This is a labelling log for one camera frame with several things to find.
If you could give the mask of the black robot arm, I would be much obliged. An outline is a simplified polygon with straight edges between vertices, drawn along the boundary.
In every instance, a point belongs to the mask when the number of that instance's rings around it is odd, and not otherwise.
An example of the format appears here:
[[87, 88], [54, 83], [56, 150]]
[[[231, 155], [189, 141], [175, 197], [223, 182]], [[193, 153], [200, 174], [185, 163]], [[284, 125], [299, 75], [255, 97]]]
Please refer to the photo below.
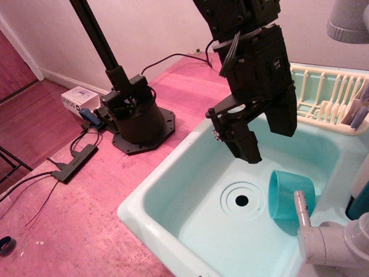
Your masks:
[[[128, 78], [115, 59], [87, 1], [71, 5], [106, 68], [112, 91], [96, 110], [114, 133], [113, 145], [134, 155], [159, 147], [173, 134], [174, 114], [156, 103], [156, 92], [139, 74]], [[233, 156], [261, 161], [248, 124], [265, 114], [271, 132], [293, 136], [297, 127], [295, 86], [281, 28], [279, 1], [195, 1], [212, 33], [221, 61], [219, 75], [231, 93], [206, 113], [216, 137]]]

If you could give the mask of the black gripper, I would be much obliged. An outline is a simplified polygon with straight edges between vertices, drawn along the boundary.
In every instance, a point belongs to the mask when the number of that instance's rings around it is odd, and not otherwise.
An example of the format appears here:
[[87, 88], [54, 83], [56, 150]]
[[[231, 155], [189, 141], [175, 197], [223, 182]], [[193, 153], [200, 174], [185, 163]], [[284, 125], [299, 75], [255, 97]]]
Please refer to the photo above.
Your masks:
[[214, 45], [219, 75], [230, 96], [209, 109], [206, 117], [235, 158], [250, 164], [262, 158], [247, 123], [265, 114], [272, 133], [292, 137], [297, 127], [297, 101], [282, 29], [271, 24]]

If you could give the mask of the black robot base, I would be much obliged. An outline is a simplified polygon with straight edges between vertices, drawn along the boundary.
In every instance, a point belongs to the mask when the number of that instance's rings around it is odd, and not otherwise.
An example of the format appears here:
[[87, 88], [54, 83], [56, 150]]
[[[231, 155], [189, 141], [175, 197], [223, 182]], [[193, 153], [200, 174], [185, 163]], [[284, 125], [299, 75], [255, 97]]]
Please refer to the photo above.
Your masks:
[[133, 104], [113, 89], [101, 98], [99, 116], [114, 134], [113, 146], [127, 155], [136, 155], [157, 149], [174, 134], [175, 114], [157, 105], [156, 91], [143, 75], [131, 78], [130, 84]]

